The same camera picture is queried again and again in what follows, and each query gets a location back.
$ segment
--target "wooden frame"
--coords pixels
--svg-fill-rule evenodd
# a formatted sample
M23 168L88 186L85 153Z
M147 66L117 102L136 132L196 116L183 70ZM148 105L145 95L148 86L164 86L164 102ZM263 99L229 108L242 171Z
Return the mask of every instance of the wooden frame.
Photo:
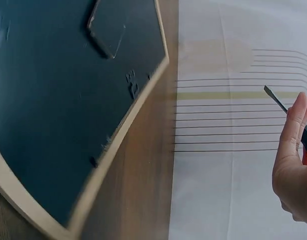
M99 157L99 166L90 173L88 181L74 206L67 228L58 223L41 205L39 205L29 192L27 192L0 154L0 193L24 218L51 239L79 239L97 193L128 129L169 64L166 37L158 1L159 0L155 0L155 7L165 50L165 57L122 119L106 151Z

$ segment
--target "dark green chalkboard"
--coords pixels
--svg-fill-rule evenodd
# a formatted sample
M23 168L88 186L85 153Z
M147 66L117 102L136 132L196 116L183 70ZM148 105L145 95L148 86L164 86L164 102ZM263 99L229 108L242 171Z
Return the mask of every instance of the dark green chalkboard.
M62 225L165 56L154 0L101 0L91 29L94 6L0 0L0 153Z

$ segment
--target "paper sheet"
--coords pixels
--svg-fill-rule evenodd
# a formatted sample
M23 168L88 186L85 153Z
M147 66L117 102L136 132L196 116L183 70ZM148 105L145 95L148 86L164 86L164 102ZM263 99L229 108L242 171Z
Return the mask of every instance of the paper sheet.
M170 240L307 239L271 185L285 113L307 92L307 0L180 0Z

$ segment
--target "gray line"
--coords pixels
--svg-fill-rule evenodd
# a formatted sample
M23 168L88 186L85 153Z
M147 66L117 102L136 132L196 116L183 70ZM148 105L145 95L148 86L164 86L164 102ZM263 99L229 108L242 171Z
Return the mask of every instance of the gray line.
M214 129L214 128L247 128L247 127L281 127L284 124L265 124L265 125L238 125L238 126L178 126L175 129Z
M221 142L175 142L174 144L257 144L257 143L278 143L279 140L275 141L221 141Z
M268 51L268 52L287 52L287 53L296 53L303 55L307 57L307 54L301 52L301 51L295 51L295 50L283 50L283 49L252 49L253 51Z
M277 65L251 65L251 67L265 67L265 68L291 68L291 69L301 69L307 72L307 69L301 66L277 66Z

